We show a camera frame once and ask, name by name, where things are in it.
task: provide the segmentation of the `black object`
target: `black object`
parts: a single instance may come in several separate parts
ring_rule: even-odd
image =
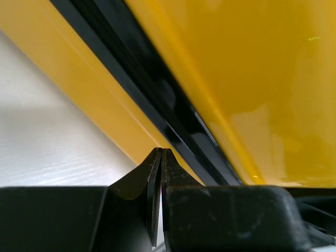
[[[334,244],[335,190],[204,187],[171,150],[156,148],[109,187],[1,189],[0,251],[150,252],[160,188],[170,252],[309,251],[312,244]]]
[[[50,0],[206,185],[241,184],[123,0]]]

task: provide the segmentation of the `white surface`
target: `white surface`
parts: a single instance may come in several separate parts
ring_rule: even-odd
[[[0,31],[0,186],[109,185],[134,167]]]

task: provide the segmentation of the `yellow panel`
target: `yellow panel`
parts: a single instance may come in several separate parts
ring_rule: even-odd
[[[50,1],[1,0],[0,28],[136,164],[172,149]]]
[[[248,184],[336,186],[335,0],[126,0]]]

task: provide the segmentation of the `glossy black surface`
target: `glossy black surface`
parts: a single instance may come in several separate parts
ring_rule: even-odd
[[[238,176],[122,0],[51,0],[206,185]]]

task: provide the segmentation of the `black groove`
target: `black groove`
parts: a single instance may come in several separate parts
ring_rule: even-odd
[[[123,0],[51,2],[205,184],[241,183]]]

